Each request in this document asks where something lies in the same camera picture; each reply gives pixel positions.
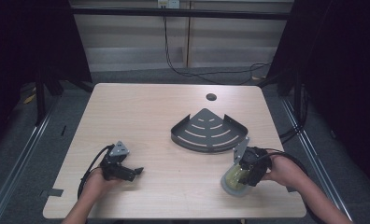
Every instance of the black cable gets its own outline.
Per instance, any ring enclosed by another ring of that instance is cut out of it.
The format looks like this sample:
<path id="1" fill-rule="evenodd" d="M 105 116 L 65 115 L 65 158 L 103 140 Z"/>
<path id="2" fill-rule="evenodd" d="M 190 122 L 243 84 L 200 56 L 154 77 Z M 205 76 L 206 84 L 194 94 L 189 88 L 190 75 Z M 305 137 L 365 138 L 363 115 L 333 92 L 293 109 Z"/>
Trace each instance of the black cable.
<path id="1" fill-rule="evenodd" d="M 286 140 L 281 142 L 282 145 L 290 141 L 294 136 L 296 136 L 299 132 L 301 132 L 306 125 L 309 97 L 308 97 L 305 87 L 303 87 L 302 89 L 302 94 L 303 94 L 302 95 L 302 100 L 303 100 L 302 105 L 303 106 L 302 106 L 301 118 L 300 120 L 298 120 L 298 124 L 295 127 L 291 128 L 290 130 L 288 130 L 287 132 L 279 136 L 280 138 L 289 136 Z"/>
<path id="2" fill-rule="evenodd" d="M 288 154 L 286 152 L 283 152 L 283 151 L 280 151 L 280 150 L 277 150 L 277 149 L 274 149 L 274 148 L 263 148 L 263 149 L 265 149 L 265 150 L 269 149 L 269 150 L 273 150 L 275 152 L 267 153 L 266 155 L 263 155 L 263 156 L 259 157 L 257 160 L 253 161 L 252 163 L 257 162 L 257 161 L 260 161 L 260 160 L 262 160 L 262 159 L 264 159 L 266 157 L 270 157 L 270 156 L 273 156 L 273 155 L 279 155 L 279 156 L 283 156 L 283 157 L 288 158 L 291 161 L 293 161 L 296 165 L 299 166 L 299 168 L 301 168 L 301 170 L 306 175 L 308 175 L 307 169 L 305 168 L 305 166 L 298 159 L 296 159 L 294 156 L 292 156 L 291 154 Z"/>
<path id="3" fill-rule="evenodd" d="M 92 160 L 92 163 L 90 164 L 90 166 L 89 166 L 89 168 L 87 169 L 86 173 L 85 173 L 85 174 L 84 174 L 84 176 L 80 179 L 80 184 L 79 184 L 79 188 L 78 188 L 78 198 L 80 197 L 80 194 L 81 194 L 81 193 L 82 193 L 82 191 L 83 191 L 83 186 L 85 185 L 86 180 L 87 180 L 87 178 L 89 177 L 90 173 L 91 173 L 94 169 L 98 168 L 98 167 L 96 167 L 96 168 L 92 169 L 92 167 L 94 166 L 94 164 L 95 164 L 95 162 L 97 161 L 97 159 L 101 156 L 101 154 L 102 154 L 105 150 L 107 150 L 107 149 L 111 149 L 111 148 L 113 148 L 114 146 L 115 146 L 115 145 L 110 145 L 110 146 L 106 146 L 106 147 L 104 147 L 104 148 L 103 148 L 103 149 L 101 149 L 101 151 L 97 154 L 97 156 L 95 156 L 94 160 Z"/>
<path id="4" fill-rule="evenodd" d="M 216 75 L 216 74 L 229 74 L 229 73 L 230 74 L 240 74 L 240 73 L 250 72 L 250 76 L 249 76 L 249 78 L 247 80 L 245 80 L 245 81 L 243 81 L 241 83 L 231 84 L 231 85 L 243 85 L 243 84 L 249 82 L 252 79 L 252 71 L 261 69 L 261 68 L 263 68 L 263 67 L 268 66 L 268 65 L 271 64 L 271 63 L 255 63 L 249 69 L 242 70 L 242 71 L 208 72 L 208 73 L 199 73 L 199 74 L 188 73 L 188 72 L 180 72 L 171 63 L 170 53 L 169 53 L 169 47 L 168 47 L 167 18 L 166 17 L 164 17 L 164 48 L 165 48 L 165 58 L 166 58 L 167 64 L 170 67 L 170 69 L 173 70 L 175 73 L 177 73 L 178 75 L 184 76 L 184 77 L 199 77 L 199 78 L 201 78 L 201 79 L 203 79 L 205 81 L 212 82 L 212 83 L 218 84 L 218 85 L 227 85 L 227 84 L 225 84 L 225 83 L 219 83 L 219 82 L 213 81 L 211 79 L 205 78 L 203 76 L 206 76 L 206 75 Z"/>
<path id="5" fill-rule="evenodd" d="M 267 85 L 269 85 L 269 84 L 271 84 L 273 82 L 276 82 L 277 79 L 279 79 L 281 76 L 284 76 L 288 72 L 289 72 L 289 70 L 280 71 L 275 76 L 267 77 L 265 80 L 263 80 L 262 82 L 258 83 L 256 86 L 259 87 L 259 88 L 263 88 L 263 87 L 265 87 L 265 86 L 267 86 Z"/>

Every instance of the gray carpet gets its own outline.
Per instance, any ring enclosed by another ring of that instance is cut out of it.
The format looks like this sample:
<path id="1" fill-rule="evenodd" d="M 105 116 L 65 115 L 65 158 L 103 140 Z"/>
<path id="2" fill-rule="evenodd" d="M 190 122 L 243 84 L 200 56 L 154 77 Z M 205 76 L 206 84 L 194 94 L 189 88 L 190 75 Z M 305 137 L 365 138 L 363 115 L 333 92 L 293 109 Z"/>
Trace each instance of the gray carpet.
<path id="1" fill-rule="evenodd" d="M 237 68 L 236 71 L 248 68 Z M 181 71 L 206 73 L 215 71 L 233 71 L 233 68 L 200 68 Z M 266 68 L 254 71 L 255 77 L 262 77 Z M 250 73 L 229 73 L 204 75 L 200 77 L 185 77 L 173 73 L 169 69 L 149 71 L 128 71 L 118 73 L 92 74 L 94 84 L 99 82 L 127 83 L 183 83 L 183 84 L 240 84 L 252 85 L 258 82 L 250 78 Z M 26 166 L 21 180 L 16 187 L 5 209 L 0 223 L 60 223 L 60 220 L 43 218 L 42 210 L 46 198 L 40 193 L 51 189 L 60 170 L 66 151 L 72 141 L 78 123 L 90 94 L 77 87 L 63 83 L 65 91 L 58 100 L 49 125 L 39 140 L 34 154 Z M 263 94 L 277 127 L 278 133 L 285 133 L 291 128 L 290 120 L 284 110 L 281 100 L 276 94 L 276 86 L 263 88 Z M 0 188 L 10 172 L 12 164 L 20 155 L 23 146 L 34 129 L 36 120 L 35 102 L 29 105 L 18 104 L 13 112 L 7 132 L 0 141 Z M 306 122 L 306 131 L 313 145 L 319 152 L 330 177 L 333 179 L 339 194 L 344 199 L 350 214 L 357 223 L 370 223 L 370 182 L 357 166 L 351 161 L 346 149 L 330 135 L 330 129 L 320 114 L 311 106 Z M 300 159 L 310 172 L 310 177 L 319 184 L 319 180 L 308 161 L 300 141 L 295 136 L 284 145 L 287 152 Z M 113 223 L 112 220 L 91 220 L 89 223 Z M 127 220 L 124 223 L 169 223 L 165 220 Z M 236 223 L 235 220 L 192 220 L 191 223 Z M 303 218 L 251 219 L 249 223 L 317 223 L 310 214 Z"/>

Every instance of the wooden table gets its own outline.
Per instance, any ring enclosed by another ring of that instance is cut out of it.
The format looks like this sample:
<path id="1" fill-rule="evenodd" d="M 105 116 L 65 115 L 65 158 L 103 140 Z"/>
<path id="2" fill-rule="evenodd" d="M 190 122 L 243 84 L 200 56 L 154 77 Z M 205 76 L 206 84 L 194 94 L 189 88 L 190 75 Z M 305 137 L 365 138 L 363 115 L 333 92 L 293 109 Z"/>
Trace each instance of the wooden table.
<path id="1" fill-rule="evenodd" d="M 206 96 L 214 93 L 217 100 Z M 261 89 L 248 86 L 98 84 L 85 109 L 43 214 L 64 218 L 77 200 L 79 179 L 101 148 L 121 140 L 130 154 L 123 165 L 145 167 L 97 203 L 89 217 L 189 219 L 303 217 L 304 203 L 273 181 L 263 181 L 244 197 L 220 184 L 233 165 L 233 151 L 205 154 L 180 147 L 170 130 L 207 108 L 227 114 L 249 129 L 249 146 L 282 149 Z"/>

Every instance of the human hand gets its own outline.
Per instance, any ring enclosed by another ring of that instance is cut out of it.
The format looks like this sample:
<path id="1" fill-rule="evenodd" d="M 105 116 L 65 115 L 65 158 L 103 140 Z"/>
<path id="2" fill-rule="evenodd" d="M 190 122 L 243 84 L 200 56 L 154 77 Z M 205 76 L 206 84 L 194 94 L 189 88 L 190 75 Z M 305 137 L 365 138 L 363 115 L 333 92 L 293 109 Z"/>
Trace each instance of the human hand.
<path id="1" fill-rule="evenodd" d="M 80 194 L 80 199 L 87 197 L 93 201 L 97 201 L 122 181 L 122 179 L 105 180 L 103 170 L 98 167 L 90 173 L 86 180 L 83 191 Z"/>
<path id="2" fill-rule="evenodd" d="M 262 180 L 273 180 L 280 185 L 296 189 L 298 183 L 308 178 L 302 169 L 290 159 L 280 155 L 272 155 L 270 159 L 272 161 L 271 172 L 264 175 Z"/>
<path id="3" fill-rule="evenodd" d="M 85 223 L 94 203 L 122 181 L 122 179 L 105 180 L 103 170 L 101 168 L 94 169 L 89 174 L 78 201 L 63 220 L 62 224 Z"/>

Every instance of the cable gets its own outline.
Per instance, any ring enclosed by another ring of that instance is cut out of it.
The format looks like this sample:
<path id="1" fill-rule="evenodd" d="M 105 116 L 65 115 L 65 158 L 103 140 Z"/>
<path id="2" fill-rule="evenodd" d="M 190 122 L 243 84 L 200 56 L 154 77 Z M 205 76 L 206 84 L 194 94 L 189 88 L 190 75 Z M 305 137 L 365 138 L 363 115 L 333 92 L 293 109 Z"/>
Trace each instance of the cable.
<path id="1" fill-rule="evenodd" d="M 106 146 L 106 147 L 104 147 L 104 148 L 103 148 L 103 149 L 101 149 L 101 151 L 97 154 L 97 156 L 95 156 L 94 160 L 92 160 L 92 163 L 90 164 L 90 166 L 89 166 L 89 168 L 87 169 L 86 173 L 85 173 L 85 174 L 84 174 L 84 176 L 80 179 L 80 184 L 79 184 L 79 188 L 78 188 L 78 198 L 80 197 L 80 194 L 81 194 L 81 193 L 82 193 L 82 191 L 83 191 L 83 187 L 84 187 L 84 185 L 85 185 L 85 183 L 86 183 L 86 180 L 87 180 L 87 178 L 89 177 L 90 173 L 91 173 L 94 169 L 98 168 L 98 167 L 96 167 L 96 168 L 92 169 L 92 167 L 94 166 L 94 164 L 95 164 L 95 162 L 97 161 L 97 159 L 101 156 L 101 154 L 102 154 L 105 150 L 107 150 L 107 149 L 111 149 L 111 148 L 113 148 L 114 146 L 115 146 L 115 145 L 110 145 L 110 146 Z"/>
<path id="2" fill-rule="evenodd" d="M 303 106 L 301 105 L 302 106 L 301 118 L 300 120 L 298 120 L 298 124 L 295 127 L 291 128 L 290 130 L 288 130 L 287 132 L 279 136 L 280 138 L 285 138 L 289 136 L 287 139 L 281 142 L 281 145 L 284 145 L 285 143 L 290 141 L 294 136 L 296 136 L 299 132 L 301 132 L 305 127 L 307 111 L 308 111 L 308 101 L 309 101 L 309 96 L 306 92 L 305 86 L 303 86 L 302 88 L 302 100 L 303 100 L 302 101 Z"/>
<path id="3" fill-rule="evenodd" d="M 269 149 L 269 150 L 273 150 L 275 152 L 272 152 L 272 153 L 267 153 L 266 155 L 263 155 L 261 157 L 259 157 L 257 160 L 253 161 L 252 163 L 255 163 L 257 161 L 260 161 L 266 157 L 270 157 L 270 156 L 274 156 L 274 155 L 279 155 L 279 156 L 283 156 L 291 161 L 293 161 L 293 163 L 295 163 L 296 165 L 299 166 L 299 168 L 301 168 L 301 170 L 306 174 L 308 175 L 307 173 L 307 169 L 305 168 L 305 166 L 298 160 L 296 159 L 294 156 L 292 156 L 291 154 L 288 154 L 286 152 L 283 152 L 283 151 L 280 151 L 280 150 L 277 150 L 277 149 L 274 149 L 274 148 L 263 148 L 265 150 Z"/>
<path id="4" fill-rule="evenodd" d="M 255 63 L 249 69 L 242 70 L 242 71 L 208 72 L 208 73 L 199 73 L 199 74 L 188 73 L 188 72 L 180 72 L 176 68 L 174 68 L 173 64 L 171 63 L 170 53 L 169 53 L 169 47 L 168 47 L 167 18 L 166 17 L 164 17 L 164 48 L 165 48 L 165 58 L 166 58 L 167 64 L 171 68 L 171 70 L 173 70 L 175 73 L 177 73 L 178 75 L 184 76 L 184 77 L 199 77 L 199 78 L 201 78 L 201 79 L 203 79 L 205 81 L 212 82 L 212 83 L 218 84 L 218 85 L 228 85 L 228 84 L 219 83 L 217 81 L 213 81 L 213 80 L 208 79 L 208 78 L 205 78 L 203 76 L 206 76 L 206 75 L 216 75 L 216 74 L 229 74 L 229 73 L 230 74 L 240 74 L 240 73 L 250 72 L 249 78 L 247 80 L 245 80 L 245 81 L 243 81 L 241 83 L 237 83 L 237 84 L 230 84 L 230 85 L 244 85 L 244 84 L 246 84 L 247 82 L 249 82 L 252 79 L 252 71 L 261 69 L 261 68 L 263 68 L 263 67 L 268 66 L 268 65 L 271 64 L 271 63 Z"/>

